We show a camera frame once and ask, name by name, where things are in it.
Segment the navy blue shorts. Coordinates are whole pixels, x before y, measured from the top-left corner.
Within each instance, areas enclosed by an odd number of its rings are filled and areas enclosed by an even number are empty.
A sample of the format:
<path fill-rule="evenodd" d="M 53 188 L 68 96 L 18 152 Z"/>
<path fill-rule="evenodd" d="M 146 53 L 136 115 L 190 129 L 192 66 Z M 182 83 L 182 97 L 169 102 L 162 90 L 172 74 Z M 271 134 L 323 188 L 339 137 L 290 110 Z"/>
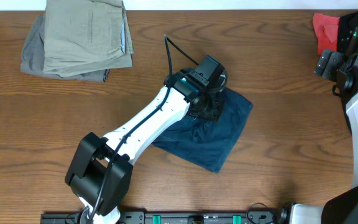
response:
<path fill-rule="evenodd" d="M 224 100 L 224 106 L 217 121 L 186 115 L 167 128 L 152 145 L 218 173 L 253 109 L 248 99 L 228 88 L 219 95 Z"/>

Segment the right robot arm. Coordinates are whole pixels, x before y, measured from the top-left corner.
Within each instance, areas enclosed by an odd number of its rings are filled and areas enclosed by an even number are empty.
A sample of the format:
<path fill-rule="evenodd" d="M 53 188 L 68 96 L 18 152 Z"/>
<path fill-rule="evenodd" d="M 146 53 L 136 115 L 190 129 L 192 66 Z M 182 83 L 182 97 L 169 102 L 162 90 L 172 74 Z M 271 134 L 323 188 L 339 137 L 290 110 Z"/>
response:
<path fill-rule="evenodd" d="M 345 101 L 344 112 L 351 127 L 354 171 L 351 189 L 329 200 L 323 206 L 294 204 L 289 222 L 299 223 L 358 223 L 358 54 L 345 56 L 324 50 L 315 74 L 335 83 Z"/>

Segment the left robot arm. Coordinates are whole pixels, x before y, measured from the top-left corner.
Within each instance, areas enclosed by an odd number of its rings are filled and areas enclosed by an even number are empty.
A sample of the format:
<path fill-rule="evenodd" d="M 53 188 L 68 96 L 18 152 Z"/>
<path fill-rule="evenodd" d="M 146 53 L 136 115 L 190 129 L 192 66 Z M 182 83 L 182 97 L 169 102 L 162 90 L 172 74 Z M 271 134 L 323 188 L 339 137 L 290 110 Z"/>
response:
<path fill-rule="evenodd" d="M 127 123 L 101 138 L 87 134 L 65 176 L 65 183 L 85 206 L 78 223 L 117 223 L 118 205 L 129 190 L 141 154 L 186 115 L 216 121 L 223 108 L 219 93 L 226 83 L 225 70 L 206 75 L 182 69 L 168 76 L 157 96 Z"/>

